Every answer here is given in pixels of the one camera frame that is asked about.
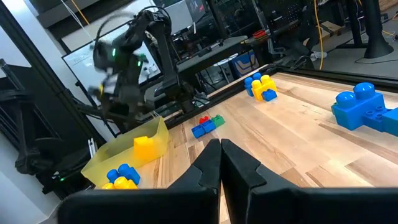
desk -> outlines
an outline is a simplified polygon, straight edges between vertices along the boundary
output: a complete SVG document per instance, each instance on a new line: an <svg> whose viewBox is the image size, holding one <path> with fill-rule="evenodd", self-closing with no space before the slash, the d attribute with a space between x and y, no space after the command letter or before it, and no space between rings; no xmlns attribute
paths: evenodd
<svg viewBox="0 0 398 224"><path fill-rule="evenodd" d="M242 91L172 128L165 156L138 168L141 188L169 186L213 138L232 140L301 187L398 187L398 137L336 124L330 106L339 92L352 86L284 73L272 78L279 90L276 100L259 102ZM382 93L387 107L398 106L397 93ZM191 128L199 118L217 114L226 123L195 139ZM220 223L228 222L221 194Z"/></svg>
<svg viewBox="0 0 398 224"><path fill-rule="evenodd" d="M194 56L193 58L177 65L178 73L193 87L201 89L200 84L194 74L212 66L213 64L228 58L229 56L242 51L241 42L248 37L231 37L224 40L222 47L217 46L213 50L202 57Z"/></svg>

stack of blocks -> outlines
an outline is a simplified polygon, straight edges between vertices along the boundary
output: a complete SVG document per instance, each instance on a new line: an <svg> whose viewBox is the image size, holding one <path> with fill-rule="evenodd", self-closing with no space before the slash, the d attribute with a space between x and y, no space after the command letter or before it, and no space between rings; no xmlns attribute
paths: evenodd
<svg viewBox="0 0 398 224"><path fill-rule="evenodd" d="M354 93L340 93L331 110L337 123L351 131L365 125L398 136L398 108L386 109L383 95L376 93L372 83L356 85Z"/></svg>
<svg viewBox="0 0 398 224"><path fill-rule="evenodd" d="M206 133L209 133L210 131L220 127L224 123L225 120L220 115L217 115L211 119L208 116L205 116L204 118L200 118L198 126L192 128L192 133L195 138L199 138Z"/></svg>
<svg viewBox="0 0 398 224"><path fill-rule="evenodd" d="M244 80L244 87L249 96L253 96L256 100L270 101L277 97L277 88L275 82L269 75L261 76L255 73L253 77Z"/></svg>
<svg viewBox="0 0 398 224"><path fill-rule="evenodd" d="M110 170L106 176L109 183L105 184L102 189L138 189L140 176L128 164L121 164L118 170Z"/></svg>

red lego block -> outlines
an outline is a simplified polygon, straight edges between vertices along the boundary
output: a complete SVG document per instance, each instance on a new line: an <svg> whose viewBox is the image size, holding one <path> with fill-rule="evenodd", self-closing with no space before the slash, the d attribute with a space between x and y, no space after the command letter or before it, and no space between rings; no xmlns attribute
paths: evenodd
<svg viewBox="0 0 398 224"><path fill-rule="evenodd" d="M199 124L203 124L204 122L209 120L209 116L205 116L204 118L199 119Z"/></svg>

blue block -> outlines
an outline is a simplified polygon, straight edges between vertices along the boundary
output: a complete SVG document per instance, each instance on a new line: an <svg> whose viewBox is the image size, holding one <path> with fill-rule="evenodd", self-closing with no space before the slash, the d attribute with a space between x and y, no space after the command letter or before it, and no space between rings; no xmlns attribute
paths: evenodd
<svg viewBox="0 0 398 224"><path fill-rule="evenodd" d="M382 115L386 112L390 111L389 109L385 109L383 106L378 106L373 110L369 110L362 115L363 124L378 130L380 132L384 131L384 126L382 122Z"/></svg>
<svg viewBox="0 0 398 224"><path fill-rule="evenodd" d="M194 135L195 138L199 138L200 136L206 134L206 131L203 128L203 126L199 124L198 126L192 128L192 134Z"/></svg>
<svg viewBox="0 0 398 224"><path fill-rule="evenodd" d="M277 95L274 90L268 89L267 91L262 92L262 98L265 101L271 101L271 100L277 98Z"/></svg>
<svg viewBox="0 0 398 224"><path fill-rule="evenodd" d="M117 170L113 169L113 170L110 170L110 171L108 172L108 174L106 174L106 177L108 178L109 182L113 184L114 181L115 181L118 177L120 177L120 175L119 175L119 173L118 173Z"/></svg>
<svg viewBox="0 0 398 224"><path fill-rule="evenodd" d="M252 78L245 78L244 79L244 88L248 92L248 95L253 97L253 91L251 90L251 83L253 82Z"/></svg>
<svg viewBox="0 0 398 224"><path fill-rule="evenodd" d="M378 106L385 107L383 95L376 93L372 83L360 83L354 87L354 93L342 92L336 97L336 104L331 106L337 123L349 130L354 130L363 123L362 115Z"/></svg>
<svg viewBox="0 0 398 224"><path fill-rule="evenodd" d="M132 180L136 185L139 184L141 178L135 168L129 167L128 164L121 164L118 171L120 176L125 177L127 180Z"/></svg>
<svg viewBox="0 0 398 224"><path fill-rule="evenodd" d="M261 80L261 73L257 72L253 75L254 80Z"/></svg>
<svg viewBox="0 0 398 224"><path fill-rule="evenodd" d="M203 124L203 129L205 129L206 133L209 133L210 131L216 129L216 124L212 120L207 120Z"/></svg>
<svg viewBox="0 0 398 224"><path fill-rule="evenodd" d="M398 136L398 108L395 108L382 116L384 131Z"/></svg>

whiteboard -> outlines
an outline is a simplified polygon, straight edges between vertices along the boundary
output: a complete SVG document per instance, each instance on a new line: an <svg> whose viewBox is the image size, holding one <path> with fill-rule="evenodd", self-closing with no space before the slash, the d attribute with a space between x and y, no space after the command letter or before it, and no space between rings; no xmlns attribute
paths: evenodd
<svg viewBox="0 0 398 224"><path fill-rule="evenodd" d="M123 25L110 33L102 36L100 40L105 40L111 42L123 32L127 31L129 28L128 24ZM90 49L90 45L93 44L86 44L84 47L66 55L63 57L63 60L69 66L70 70L75 74L77 79L81 82L86 90L90 86L98 88L101 85L101 82L105 79L106 74L101 70L97 70L94 67L93 61L93 50ZM136 54L145 54L148 63L144 63L141 69L141 74L139 76L139 83L145 82L147 79L152 78L158 74L160 74L159 67L155 63L153 56L150 54L148 47L143 42L141 48L134 51ZM114 86L109 86L105 88L105 92L113 93ZM95 97L93 99L96 101L97 105L101 103L96 100Z"/></svg>

